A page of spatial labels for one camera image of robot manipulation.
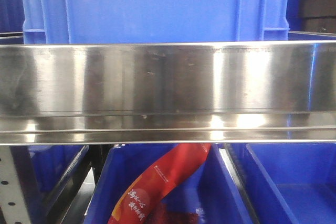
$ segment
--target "stainless steel shelf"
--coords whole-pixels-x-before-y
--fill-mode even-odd
[[[336,139],[333,41],[7,45],[0,66],[0,145]]]

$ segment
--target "stainless steel bar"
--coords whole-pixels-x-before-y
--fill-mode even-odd
[[[23,44],[23,33],[0,33],[0,45]]]
[[[331,141],[335,66],[332,41],[0,46],[0,145]]]
[[[289,40],[336,40],[336,34],[316,33],[311,31],[290,31]]]

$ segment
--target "metal shelving rack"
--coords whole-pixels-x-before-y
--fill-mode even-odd
[[[291,36],[305,41],[0,46],[7,222],[46,221],[25,145],[334,142],[334,37]]]

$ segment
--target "blue plastic bin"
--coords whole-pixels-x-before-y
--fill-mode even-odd
[[[129,145],[109,153],[84,224],[107,223],[114,205],[129,185],[172,144]],[[212,146],[205,164],[166,198],[169,211],[196,212],[199,223],[240,224],[252,221],[229,172]]]
[[[22,31],[22,0],[0,0],[0,33]]]
[[[64,146],[33,145],[29,146],[39,189],[42,192],[51,191],[66,169]]]
[[[261,223],[335,223],[336,144],[248,144],[240,154]]]
[[[292,31],[301,31],[302,19],[300,18],[300,0],[288,0],[287,20]]]
[[[69,165],[74,156],[82,149],[83,145],[64,145],[66,164]]]
[[[285,40],[287,0],[23,0],[25,43]]]

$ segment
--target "red plastic bag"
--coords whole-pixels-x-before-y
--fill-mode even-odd
[[[166,205],[160,203],[148,215],[144,224],[197,224],[198,214],[192,212],[167,211]]]
[[[206,160],[211,144],[178,144],[148,167],[117,202],[108,224],[143,224],[150,212]]]

